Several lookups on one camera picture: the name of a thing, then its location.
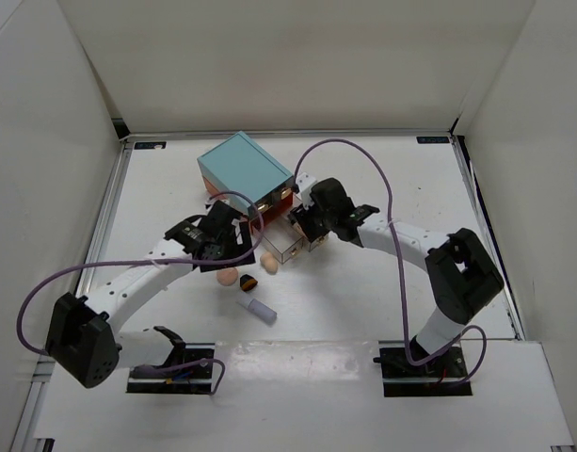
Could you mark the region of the clear drawer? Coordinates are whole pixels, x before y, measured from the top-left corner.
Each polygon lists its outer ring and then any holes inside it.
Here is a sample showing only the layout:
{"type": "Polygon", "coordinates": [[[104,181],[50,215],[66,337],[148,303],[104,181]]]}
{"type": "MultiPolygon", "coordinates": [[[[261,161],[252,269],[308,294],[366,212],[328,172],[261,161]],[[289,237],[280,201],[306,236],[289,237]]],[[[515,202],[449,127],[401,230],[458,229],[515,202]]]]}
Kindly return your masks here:
{"type": "Polygon", "coordinates": [[[252,227],[255,238],[261,239],[264,249],[278,261],[285,264],[303,248],[304,237],[293,228],[285,217],[277,217],[261,230],[258,224],[252,227]]]}
{"type": "Polygon", "coordinates": [[[313,250],[327,240],[329,228],[324,224],[322,211],[319,207],[312,205],[309,209],[305,209],[299,205],[289,211],[288,219],[290,224],[292,220],[301,226],[306,235],[304,238],[309,243],[308,250],[313,250]]]}

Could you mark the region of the round peach powder puff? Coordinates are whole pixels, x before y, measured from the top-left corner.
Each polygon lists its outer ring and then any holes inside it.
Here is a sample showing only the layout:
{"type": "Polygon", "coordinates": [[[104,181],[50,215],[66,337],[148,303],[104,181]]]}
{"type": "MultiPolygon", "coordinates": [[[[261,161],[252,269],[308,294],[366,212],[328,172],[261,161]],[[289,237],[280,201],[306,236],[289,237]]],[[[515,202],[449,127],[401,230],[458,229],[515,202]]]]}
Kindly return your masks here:
{"type": "Polygon", "coordinates": [[[216,272],[216,280],[222,286],[231,286],[238,280],[239,273],[235,267],[220,269],[216,272]]]}

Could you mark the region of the beige makeup sponge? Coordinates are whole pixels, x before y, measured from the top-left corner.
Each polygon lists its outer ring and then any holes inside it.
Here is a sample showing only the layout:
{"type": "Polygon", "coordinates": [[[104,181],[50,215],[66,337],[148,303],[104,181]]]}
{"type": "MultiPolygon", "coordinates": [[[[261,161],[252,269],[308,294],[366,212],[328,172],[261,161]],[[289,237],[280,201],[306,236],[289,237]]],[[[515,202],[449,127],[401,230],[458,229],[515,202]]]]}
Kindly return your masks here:
{"type": "Polygon", "coordinates": [[[279,269],[279,263],[271,252],[265,252],[260,257],[263,269],[271,275],[275,275],[279,269]]]}

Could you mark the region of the small black kabuki brush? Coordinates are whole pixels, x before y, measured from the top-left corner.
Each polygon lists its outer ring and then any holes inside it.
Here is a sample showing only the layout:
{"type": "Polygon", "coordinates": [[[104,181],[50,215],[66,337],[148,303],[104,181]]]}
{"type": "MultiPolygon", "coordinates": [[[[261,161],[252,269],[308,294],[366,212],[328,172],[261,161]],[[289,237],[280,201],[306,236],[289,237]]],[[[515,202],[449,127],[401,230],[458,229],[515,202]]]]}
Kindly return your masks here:
{"type": "Polygon", "coordinates": [[[249,274],[243,274],[239,280],[240,289],[244,292],[253,290],[258,285],[258,280],[249,274]]]}

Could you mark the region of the teal orange drawer organizer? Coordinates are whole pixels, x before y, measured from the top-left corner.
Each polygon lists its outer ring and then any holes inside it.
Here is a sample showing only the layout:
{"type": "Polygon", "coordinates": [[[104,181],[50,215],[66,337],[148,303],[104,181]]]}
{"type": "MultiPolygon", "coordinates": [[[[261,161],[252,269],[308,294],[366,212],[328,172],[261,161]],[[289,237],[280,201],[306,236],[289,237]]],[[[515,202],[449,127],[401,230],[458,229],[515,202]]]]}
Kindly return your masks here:
{"type": "Polygon", "coordinates": [[[294,174],[240,131],[197,158],[207,191],[221,193],[230,206],[258,227],[285,214],[295,200],[294,174]]]}

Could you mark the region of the white lavender bottle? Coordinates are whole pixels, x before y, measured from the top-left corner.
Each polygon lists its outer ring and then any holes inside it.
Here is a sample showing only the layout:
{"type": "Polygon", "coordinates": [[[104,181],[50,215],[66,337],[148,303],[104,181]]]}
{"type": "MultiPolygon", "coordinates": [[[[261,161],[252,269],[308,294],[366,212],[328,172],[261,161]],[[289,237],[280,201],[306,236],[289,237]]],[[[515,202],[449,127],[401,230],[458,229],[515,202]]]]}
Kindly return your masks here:
{"type": "Polygon", "coordinates": [[[267,325],[272,325],[277,320],[277,313],[273,309],[249,294],[242,294],[237,303],[267,325]]]}

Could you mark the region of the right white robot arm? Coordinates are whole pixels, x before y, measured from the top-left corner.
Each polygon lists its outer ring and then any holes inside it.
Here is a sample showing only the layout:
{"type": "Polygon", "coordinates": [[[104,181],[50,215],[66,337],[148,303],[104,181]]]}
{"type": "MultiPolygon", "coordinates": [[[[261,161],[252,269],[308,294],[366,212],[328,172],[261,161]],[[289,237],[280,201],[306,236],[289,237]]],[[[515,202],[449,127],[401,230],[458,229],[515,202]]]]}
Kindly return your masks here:
{"type": "Polygon", "coordinates": [[[334,178],[318,182],[301,173],[295,190],[301,205],[290,211],[289,219],[309,241],[333,233],[360,248],[395,256],[400,278],[405,262],[425,271],[436,308],[405,348],[410,367],[420,376],[442,367],[443,353],[504,289],[502,276],[472,230],[443,234],[394,221],[374,206],[356,206],[334,178]]]}

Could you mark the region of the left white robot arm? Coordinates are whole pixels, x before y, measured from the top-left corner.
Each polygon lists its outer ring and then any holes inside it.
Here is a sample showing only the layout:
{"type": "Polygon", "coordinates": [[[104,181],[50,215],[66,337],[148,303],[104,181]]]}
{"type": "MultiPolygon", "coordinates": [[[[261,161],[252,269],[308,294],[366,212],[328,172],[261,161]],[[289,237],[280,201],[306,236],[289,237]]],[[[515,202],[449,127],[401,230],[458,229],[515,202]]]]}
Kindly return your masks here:
{"type": "Polygon", "coordinates": [[[180,221],[137,264],[78,298],[67,293],[54,306],[45,350],[86,388],[118,368],[165,378],[187,367],[185,342],[154,326],[125,332],[123,325],[148,301],[194,270],[216,271],[254,261],[248,221],[222,201],[204,215],[180,221]]]}

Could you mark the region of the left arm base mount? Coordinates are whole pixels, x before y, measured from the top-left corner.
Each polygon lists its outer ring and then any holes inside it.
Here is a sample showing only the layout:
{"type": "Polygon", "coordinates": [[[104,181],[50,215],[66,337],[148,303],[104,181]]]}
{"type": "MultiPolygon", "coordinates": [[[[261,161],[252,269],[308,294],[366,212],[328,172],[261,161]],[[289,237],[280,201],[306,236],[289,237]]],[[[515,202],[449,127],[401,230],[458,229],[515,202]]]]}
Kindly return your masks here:
{"type": "Polygon", "coordinates": [[[215,356],[212,344],[188,344],[178,333],[163,327],[148,329],[170,345],[160,364],[132,367],[127,394],[213,396],[226,374],[226,364],[215,356]]]}

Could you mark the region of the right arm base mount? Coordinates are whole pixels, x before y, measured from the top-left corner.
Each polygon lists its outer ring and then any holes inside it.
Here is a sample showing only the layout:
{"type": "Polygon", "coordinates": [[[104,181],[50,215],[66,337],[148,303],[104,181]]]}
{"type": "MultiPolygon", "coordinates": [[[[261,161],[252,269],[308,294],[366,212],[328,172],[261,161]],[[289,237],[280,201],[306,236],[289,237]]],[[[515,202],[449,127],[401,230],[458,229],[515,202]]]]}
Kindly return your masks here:
{"type": "Polygon", "coordinates": [[[472,396],[468,368],[460,345],[424,365],[414,366],[406,357],[405,348],[385,344],[373,358],[378,365],[383,384],[383,395],[395,397],[472,396]]]}

